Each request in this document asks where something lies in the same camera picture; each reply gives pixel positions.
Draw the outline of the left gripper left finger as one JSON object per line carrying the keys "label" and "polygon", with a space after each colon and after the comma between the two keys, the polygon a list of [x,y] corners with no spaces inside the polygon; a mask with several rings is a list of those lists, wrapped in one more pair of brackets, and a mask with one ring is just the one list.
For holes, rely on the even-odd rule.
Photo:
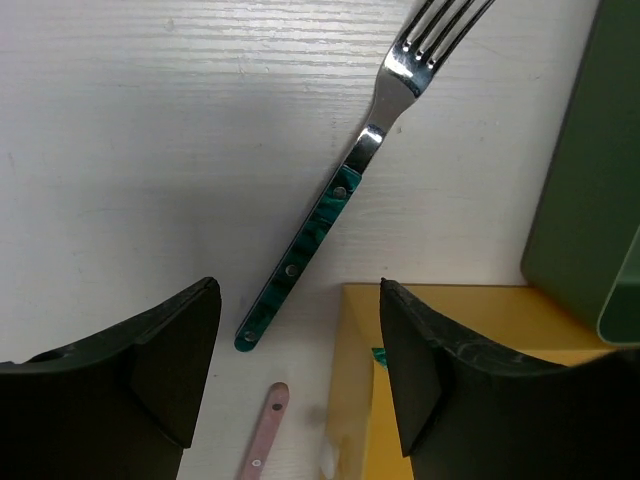
{"label": "left gripper left finger", "polygon": [[5,479],[174,479],[221,315],[206,277],[158,306],[1,366]]}

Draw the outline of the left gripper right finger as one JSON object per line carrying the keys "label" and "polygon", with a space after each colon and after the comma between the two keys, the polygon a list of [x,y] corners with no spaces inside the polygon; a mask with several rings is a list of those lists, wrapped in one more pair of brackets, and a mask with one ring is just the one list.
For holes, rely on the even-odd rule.
{"label": "left gripper right finger", "polygon": [[393,280],[380,323],[417,479],[635,479],[639,352],[563,366],[499,344]]}

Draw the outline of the green handled knife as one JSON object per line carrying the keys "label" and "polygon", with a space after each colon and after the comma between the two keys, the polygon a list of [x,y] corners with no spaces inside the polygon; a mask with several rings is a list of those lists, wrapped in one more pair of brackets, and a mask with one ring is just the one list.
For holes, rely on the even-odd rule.
{"label": "green handled knife", "polygon": [[386,349],[383,347],[374,347],[371,349],[375,362],[380,365],[385,371],[388,370],[388,360]]}

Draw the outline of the yellow container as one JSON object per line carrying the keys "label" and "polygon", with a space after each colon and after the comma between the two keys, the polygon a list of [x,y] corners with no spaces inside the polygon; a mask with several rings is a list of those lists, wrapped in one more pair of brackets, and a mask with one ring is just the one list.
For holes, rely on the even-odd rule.
{"label": "yellow container", "polygon": [[[524,354],[576,365],[611,352],[596,333],[539,291],[524,286],[418,285],[409,291],[436,311]],[[391,387],[375,360],[382,346],[380,288],[346,284],[333,357],[324,479],[410,479]]]}

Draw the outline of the green container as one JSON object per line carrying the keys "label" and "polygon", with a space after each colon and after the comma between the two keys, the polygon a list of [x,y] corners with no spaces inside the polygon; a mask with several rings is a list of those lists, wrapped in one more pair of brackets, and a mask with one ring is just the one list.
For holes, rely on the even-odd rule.
{"label": "green container", "polygon": [[600,2],[520,263],[611,345],[639,342],[639,4]]}

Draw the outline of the pink handled spoon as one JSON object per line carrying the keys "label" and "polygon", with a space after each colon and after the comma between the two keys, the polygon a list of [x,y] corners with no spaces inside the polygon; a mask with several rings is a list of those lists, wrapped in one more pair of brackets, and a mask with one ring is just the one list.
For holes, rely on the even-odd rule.
{"label": "pink handled spoon", "polygon": [[261,478],[289,400],[290,392],[286,383],[276,382],[269,387],[253,434],[248,442],[237,479],[257,480]]}

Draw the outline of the green handled fork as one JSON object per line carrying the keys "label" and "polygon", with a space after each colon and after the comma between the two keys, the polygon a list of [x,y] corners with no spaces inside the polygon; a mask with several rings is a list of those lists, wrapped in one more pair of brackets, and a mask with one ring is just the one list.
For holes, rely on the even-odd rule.
{"label": "green handled fork", "polygon": [[238,328],[234,347],[253,350],[351,200],[393,125],[428,89],[459,43],[494,4],[423,1],[378,69],[372,101],[344,159],[323,187],[286,252]]}

